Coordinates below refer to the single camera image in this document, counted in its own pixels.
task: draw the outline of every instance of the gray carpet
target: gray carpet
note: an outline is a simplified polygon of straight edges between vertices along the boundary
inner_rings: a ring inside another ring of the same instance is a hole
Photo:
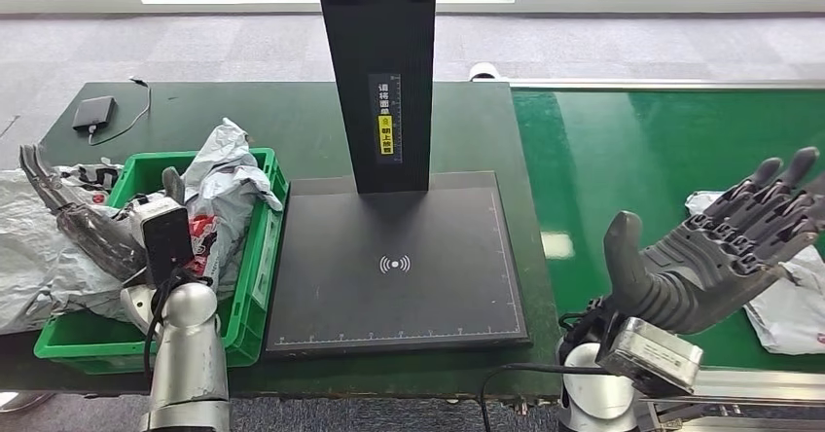
[[[61,395],[25,414],[0,415],[2,432],[131,431],[146,411],[140,396],[84,399]],[[527,416],[490,404],[496,432],[556,430],[553,408],[533,408]],[[235,432],[404,432],[483,430],[479,405],[445,400],[233,400]]]
[[[435,78],[465,80],[479,61],[519,78],[825,79],[825,18],[541,18],[436,20]],[[39,141],[85,82],[333,80],[320,16],[22,16],[0,18],[0,168]],[[0,432],[133,430],[145,399],[62,395]],[[474,402],[235,401],[234,430],[476,431]],[[551,431],[555,410],[497,431]]]

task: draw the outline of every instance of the black scanning pad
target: black scanning pad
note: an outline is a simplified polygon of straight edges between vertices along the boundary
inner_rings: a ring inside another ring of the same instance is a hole
[[[492,172],[434,174],[429,192],[291,183],[265,355],[529,342]]]

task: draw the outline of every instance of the black power bank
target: black power bank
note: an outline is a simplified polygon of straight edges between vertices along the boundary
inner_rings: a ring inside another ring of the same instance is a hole
[[[114,96],[84,99],[78,105],[72,128],[75,130],[89,130],[90,126],[95,126],[95,130],[101,130],[109,124],[109,119],[115,110],[115,104]]]

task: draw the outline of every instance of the gray robotic hand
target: gray robotic hand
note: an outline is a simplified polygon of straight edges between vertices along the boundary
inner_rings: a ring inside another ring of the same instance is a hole
[[[825,172],[796,191],[818,156],[813,147],[798,151],[775,179],[782,161],[765,160],[704,213],[641,252],[639,217],[620,212],[604,237],[612,306],[670,332],[692,334],[787,277],[779,264],[825,229]]]

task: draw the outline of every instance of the robotic thumb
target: robotic thumb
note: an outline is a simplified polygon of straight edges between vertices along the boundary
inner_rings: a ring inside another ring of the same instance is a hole
[[[604,260],[613,285],[611,299],[620,311],[633,314],[654,282],[639,256],[642,221],[634,213],[620,211],[604,235]]]

